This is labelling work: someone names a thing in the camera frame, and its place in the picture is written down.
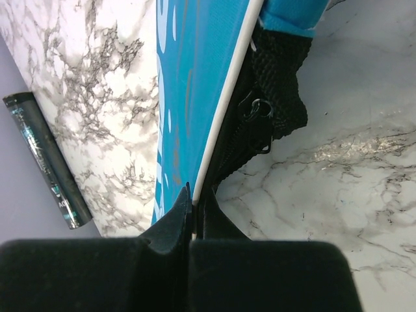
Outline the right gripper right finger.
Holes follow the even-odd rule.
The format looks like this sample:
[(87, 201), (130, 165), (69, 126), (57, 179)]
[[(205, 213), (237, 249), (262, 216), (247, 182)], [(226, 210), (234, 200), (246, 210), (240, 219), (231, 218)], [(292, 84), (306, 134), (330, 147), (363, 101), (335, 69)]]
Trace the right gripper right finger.
[(189, 311), (362, 311), (348, 261), (320, 241), (250, 240), (219, 208), (198, 207), (188, 259)]

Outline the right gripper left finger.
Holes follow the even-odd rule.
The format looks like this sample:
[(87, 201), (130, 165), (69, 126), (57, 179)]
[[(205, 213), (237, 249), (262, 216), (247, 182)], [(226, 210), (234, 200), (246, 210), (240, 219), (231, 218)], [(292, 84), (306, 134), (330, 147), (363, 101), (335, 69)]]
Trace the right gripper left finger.
[(191, 200), (137, 237), (1, 246), (2, 311), (185, 311)]

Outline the blue racket bag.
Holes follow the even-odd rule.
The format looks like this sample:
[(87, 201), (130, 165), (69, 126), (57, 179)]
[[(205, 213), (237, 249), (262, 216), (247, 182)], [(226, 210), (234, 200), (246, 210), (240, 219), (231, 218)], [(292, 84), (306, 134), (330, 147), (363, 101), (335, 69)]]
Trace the blue racket bag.
[(333, 1), (157, 1), (159, 141), (153, 222), (187, 191), (190, 236), (232, 223), (218, 185), (307, 125), (296, 74)]

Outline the black shuttlecock tube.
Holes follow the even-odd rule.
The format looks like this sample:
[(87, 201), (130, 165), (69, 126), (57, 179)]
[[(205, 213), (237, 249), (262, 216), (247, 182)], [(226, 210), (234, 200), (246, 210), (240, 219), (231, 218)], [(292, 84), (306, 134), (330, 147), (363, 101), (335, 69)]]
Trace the black shuttlecock tube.
[(11, 94), (4, 97), (3, 102), (30, 149), (68, 227), (77, 229), (89, 223), (92, 215), (34, 94)]

